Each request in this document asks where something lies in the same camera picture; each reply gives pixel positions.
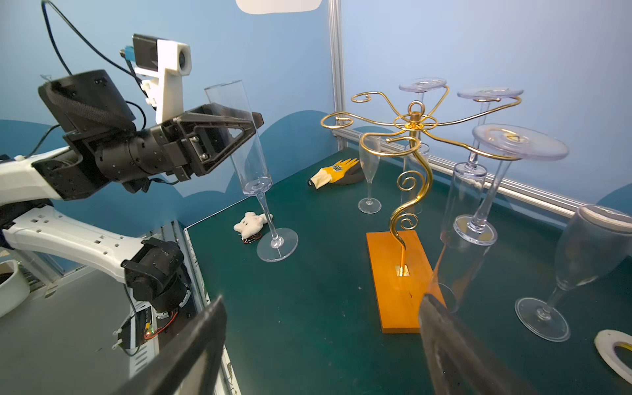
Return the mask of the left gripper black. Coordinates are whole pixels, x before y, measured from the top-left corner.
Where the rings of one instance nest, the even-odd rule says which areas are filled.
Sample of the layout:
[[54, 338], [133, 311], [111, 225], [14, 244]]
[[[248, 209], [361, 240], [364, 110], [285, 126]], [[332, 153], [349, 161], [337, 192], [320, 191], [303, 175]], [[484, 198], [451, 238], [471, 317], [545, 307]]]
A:
[[95, 164], [116, 183], [178, 182], [211, 173], [264, 125], [263, 115], [217, 103], [201, 105], [155, 127], [101, 143]]

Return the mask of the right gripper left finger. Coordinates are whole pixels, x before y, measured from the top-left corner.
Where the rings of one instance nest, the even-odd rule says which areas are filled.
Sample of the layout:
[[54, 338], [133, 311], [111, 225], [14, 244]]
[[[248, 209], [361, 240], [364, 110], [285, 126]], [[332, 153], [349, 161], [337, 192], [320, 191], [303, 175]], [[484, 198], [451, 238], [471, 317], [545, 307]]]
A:
[[222, 366], [227, 312], [224, 298], [207, 306], [116, 394], [212, 394]]

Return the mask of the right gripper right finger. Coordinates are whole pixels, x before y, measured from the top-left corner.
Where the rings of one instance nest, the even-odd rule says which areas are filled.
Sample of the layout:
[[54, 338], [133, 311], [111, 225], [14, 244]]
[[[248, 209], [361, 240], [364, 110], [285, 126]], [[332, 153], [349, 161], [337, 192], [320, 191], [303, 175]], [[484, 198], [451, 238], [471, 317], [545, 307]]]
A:
[[424, 295], [419, 320], [436, 394], [535, 394], [478, 341], [433, 295]]

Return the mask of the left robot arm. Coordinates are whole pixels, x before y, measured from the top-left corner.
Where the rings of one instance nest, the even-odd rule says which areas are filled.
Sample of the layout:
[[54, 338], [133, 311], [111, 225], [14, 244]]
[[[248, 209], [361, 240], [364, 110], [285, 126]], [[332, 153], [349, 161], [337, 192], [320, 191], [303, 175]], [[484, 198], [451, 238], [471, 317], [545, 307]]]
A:
[[54, 201], [86, 199], [111, 183], [146, 192], [167, 176], [211, 173], [263, 125], [257, 112], [201, 105], [152, 128], [134, 115], [107, 72], [46, 82], [39, 96], [64, 130], [65, 147], [1, 159], [1, 245], [97, 268], [160, 313], [180, 309], [191, 280], [173, 241], [118, 235], [57, 212]]

